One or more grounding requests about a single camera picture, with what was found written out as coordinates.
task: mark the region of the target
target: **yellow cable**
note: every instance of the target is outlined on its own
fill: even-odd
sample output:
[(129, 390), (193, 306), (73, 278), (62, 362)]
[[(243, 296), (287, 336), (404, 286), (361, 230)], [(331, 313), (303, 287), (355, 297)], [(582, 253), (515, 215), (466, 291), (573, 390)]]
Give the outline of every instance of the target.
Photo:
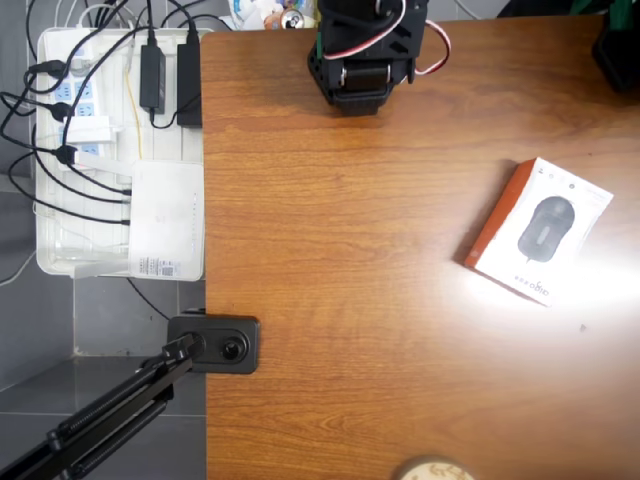
[(124, 74), (124, 81), (127, 84), (127, 91), (129, 92), (129, 100), (131, 100), (131, 108), (133, 109), (133, 115), (136, 117), (136, 128), (138, 130), (138, 156), (142, 160), (142, 134), (140, 133), (140, 118), (138, 118), (138, 109), (136, 108), (136, 101), (133, 99), (133, 92), (131, 91), (131, 81), (129, 80), (129, 71)]

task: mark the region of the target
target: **red and white wire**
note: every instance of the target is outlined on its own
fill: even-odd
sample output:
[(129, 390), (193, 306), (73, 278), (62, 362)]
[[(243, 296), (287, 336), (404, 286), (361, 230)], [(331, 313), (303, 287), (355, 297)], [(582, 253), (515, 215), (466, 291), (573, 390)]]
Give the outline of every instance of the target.
[(416, 75), (429, 75), (430, 73), (437, 72), (442, 67), (444, 67), (444, 65), (449, 60), (449, 57), (451, 56), (451, 39), (449, 38), (449, 35), (447, 35), (447, 32), (445, 32), (440, 25), (438, 25), (435, 22), (432, 22), (431, 20), (427, 20), (426, 25), (427, 27), (429, 27), (431, 30), (433, 30), (438, 34), (438, 36), (444, 42), (444, 46), (447, 49), (447, 51), (444, 54), (444, 57), (442, 57), (440, 60), (438, 60), (436, 63), (434, 63), (430, 67), (424, 70), (420, 70), (419, 68), (416, 68)]
[(402, 0), (402, 10), (400, 11), (400, 15), (398, 15), (398, 18), (396, 19), (396, 21), (393, 22), (389, 28), (387, 28), (386, 30), (380, 32), (378, 35), (376, 35), (374, 37), (371, 37), (369, 40), (367, 40), (364, 43), (361, 43), (357, 47), (352, 47), (352, 48), (349, 48), (347, 50), (343, 50), (342, 52), (337, 52), (337, 53), (331, 53), (331, 54), (326, 54), (325, 53), (324, 54), (324, 58), (327, 59), (327, 60), (338, 60), (339, 58), (350, 57), (352, 55), (355, 55), (356, 53), (360, 53), (363, 50), (366, 50), (371, 45), (374, 45), (375, 43), (379, 42), (384, 37), (389, 35), (393, 31), (394, 28), (396, 28), (398, 25), (400, 25), (400, 22), (402, 22), (402, 19), (404, 18), (405, 13), (407, 13), (407, 0)]

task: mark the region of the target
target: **computer mouse image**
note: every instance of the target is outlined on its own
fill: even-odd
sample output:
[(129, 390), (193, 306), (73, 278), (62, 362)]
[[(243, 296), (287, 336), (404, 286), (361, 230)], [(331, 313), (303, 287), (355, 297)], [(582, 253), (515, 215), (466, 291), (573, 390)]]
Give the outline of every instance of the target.
[(542, 200), (529, 225), (518, 240), (518, 249), (529, 260), (548, 262), (558, 245), (573, 226), (576, 212), (566, 198), (549, 197)]

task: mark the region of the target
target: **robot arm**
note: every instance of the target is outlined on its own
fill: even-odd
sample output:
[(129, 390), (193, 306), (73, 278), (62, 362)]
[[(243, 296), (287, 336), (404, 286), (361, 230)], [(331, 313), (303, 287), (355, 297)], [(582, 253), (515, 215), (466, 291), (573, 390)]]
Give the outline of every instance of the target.
[(308, 66), (331, 105), (373, 115), (413, 82), (428, 0), (318, 0), (322, 20)]

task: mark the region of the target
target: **white plastic tray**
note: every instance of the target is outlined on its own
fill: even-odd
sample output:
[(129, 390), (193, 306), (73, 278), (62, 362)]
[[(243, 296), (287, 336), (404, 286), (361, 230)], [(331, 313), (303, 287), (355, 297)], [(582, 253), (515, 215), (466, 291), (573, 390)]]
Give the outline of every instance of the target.
[[(77, 29), (49, 29), (45, 31), (38, 41), (39, 62), (51, 60), (47, 51), (52, 51), (51, 38), (47, 36), (51, 32), (69, 32), (69, 40), (77, 43), (75, 38), (80, 33)], [(128, 30), (106, 30), (88, 43), (92, 55), (103, 54), (111, 45)], [(158, 29), (156, 31), (158, 45), (166, 56), (166, 107), (164, 115), (156, 116), (156, 123), (163, 125), (169, 122), (176, 110), (176, 54), (177, 46), (184, 43), (186, 30), (184, 29)], [(131, 89), (140, 120), (142, 138), (142, 158), (153, 161), (182, 161), (187, 163), (203, 164), (202, 130), (181, 128), (174, 124), (166, 130), (156, 130), (151, 127), (148, 114), (138, 106), (139, 76), (140, 76), (140, 47), (146, 43), (147, 35), (140, 32), (135, 37), (135, 48), (130, 70)], [(66, 59), (68, 50), (60, 47), (60, 52)], [(117, 161), (138, 160), (138, 135), (135, 116), (126, 88), (125, 68), (129, 56), (128, 49), (122, 48), (116, 51), (92, 76), (94, 91), (101, 108), (101, 115), (109, 115), (112, 124), (118, 127), (117, 143), (108, 147), (106, 154)], [(39, 75), (37, 86), (39, 89), (49, 87), (53, 80), (46, 75)], [(41, 100), (55, 102), (55, 95), (41, 95)], [(38, 109), (37, 112), (37, 144), (47, 148), (57, 148), (60, 145), (59, 129), (61, 124), (52, 119), (48, 111)], [(47, 168), (67, 185), (84, 193), (104, 197), (121, 198), (118, 194), (111, 193), (92, 183), (80, 178), (74, 172), (61, 167), (58, 161), (48, 154), (41, 154), (41, 158)], [(127, 187), (131, 179), (116, 176), (112, 173), (87, 170), (88, 175), (111, 186)], [(85, 199), (68, 192), (56, 185), (46, 174), (36, 166), (36, 193), (37, 197), (64, 209), (82, 213), (84, 215), (107, 218), (129, 219), (130, 206), (107, 204)], [(37, 260), (40, 268), (52, 275), (69, 275), (78, 277), (92, 272), (92, 264), (99, 266), (104, 263), (113, 265), (126, 265), (128, 258), (129, 227), (122, 225), (107, 225), (86, 221), (71, 217), (53, 209), (37, 205), (34, 207), (37, 215)], [(202, 270), (203, 258), (199, 259)], [(110, 274), (129, 276), (126, 269)]]

